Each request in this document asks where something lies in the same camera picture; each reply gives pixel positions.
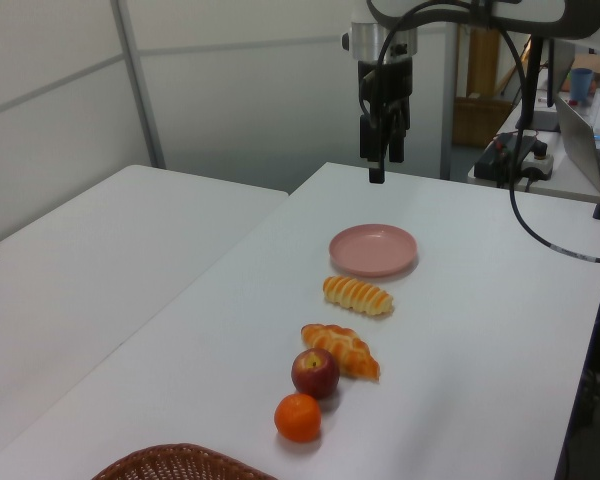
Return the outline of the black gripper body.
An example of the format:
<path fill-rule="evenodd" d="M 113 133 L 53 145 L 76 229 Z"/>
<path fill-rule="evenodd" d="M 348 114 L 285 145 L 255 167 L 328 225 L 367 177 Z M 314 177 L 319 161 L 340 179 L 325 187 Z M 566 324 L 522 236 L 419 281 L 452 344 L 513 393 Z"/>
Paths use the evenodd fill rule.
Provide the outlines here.
<path fill-rule="evenodd" d="M 358 61 L 358 100 L 363 115 L 372 117 L 377 111 L 389 113 L 400 110 L 407 116 L 413 91 L 412 70 L 410 58 L 397 63 L 383 64 L 380 69 L 380 83 L 376 85 L 376 63 Z"/>

